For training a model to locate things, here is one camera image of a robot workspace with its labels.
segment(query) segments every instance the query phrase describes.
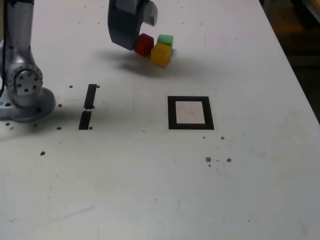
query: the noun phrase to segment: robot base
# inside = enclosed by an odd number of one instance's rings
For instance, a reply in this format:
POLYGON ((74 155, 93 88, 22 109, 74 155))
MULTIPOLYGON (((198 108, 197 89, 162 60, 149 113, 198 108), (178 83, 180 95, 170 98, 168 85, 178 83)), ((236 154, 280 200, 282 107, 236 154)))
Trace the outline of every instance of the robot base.
POLYGON ((56 105, 55 96, 44 87, 41 91, 43 96, 39 103, 30 107, 18 107, 10 100, 7 89, 5 89, 0 99, 0 121, 30 123, 51 113, 56 105))

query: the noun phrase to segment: white square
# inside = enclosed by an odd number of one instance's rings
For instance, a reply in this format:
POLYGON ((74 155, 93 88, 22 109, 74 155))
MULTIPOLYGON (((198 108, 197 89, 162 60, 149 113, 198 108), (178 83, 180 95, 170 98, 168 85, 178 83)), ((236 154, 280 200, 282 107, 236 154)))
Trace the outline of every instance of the white square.
POLYGON ((206 124, 202 101, 176 101, 177 124, 206 124))

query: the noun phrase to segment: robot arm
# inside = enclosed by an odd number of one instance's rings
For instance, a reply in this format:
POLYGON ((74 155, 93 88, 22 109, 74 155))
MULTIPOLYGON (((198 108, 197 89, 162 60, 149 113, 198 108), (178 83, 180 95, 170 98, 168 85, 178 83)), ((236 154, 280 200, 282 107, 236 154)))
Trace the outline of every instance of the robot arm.
POLYGON ((42 87, 43 74, 31 51, 34 0, 5 1, 0 73, 6 88, 0 100, 0 119, 26 123, 49 114, 55 97, 42 87))
MULTIPOLYGON (((5 40, 0 56, 5 58, 0 60, 0 74, 6 88, 0 94, 0 120, 28 123, 49 114, 56 102, 53 93, 42 87, 43 74, 31 52, 34 0, 4 1, 5 40)), ((157 7, 150 0, 110 0, 108 28, 112 42, 133 50, 142 22, 154 26, 157 17, 157 7)))
POLYGON ((155 26, 158 9, 150 0, 110 0, 108 28, 113 43, 133 50, 142 22, 155 26))

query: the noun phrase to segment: green cube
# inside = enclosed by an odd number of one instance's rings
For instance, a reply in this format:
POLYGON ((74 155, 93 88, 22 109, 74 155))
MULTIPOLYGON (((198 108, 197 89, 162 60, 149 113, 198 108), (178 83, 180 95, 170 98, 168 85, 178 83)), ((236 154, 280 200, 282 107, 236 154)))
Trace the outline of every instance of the green cube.
POLYGON ((159 35, 157 43, 169 45, 171 48, 174 46, 174 36, 159 35))

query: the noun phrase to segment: black square marker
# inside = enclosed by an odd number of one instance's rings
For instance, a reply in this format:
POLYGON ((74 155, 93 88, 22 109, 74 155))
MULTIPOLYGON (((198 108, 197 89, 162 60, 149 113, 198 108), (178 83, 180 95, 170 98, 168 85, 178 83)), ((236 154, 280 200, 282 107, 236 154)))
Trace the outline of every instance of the black square marker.
POLYGON ((209 97, 168 96, 168 122, 169 129, 214 130, 209 97))

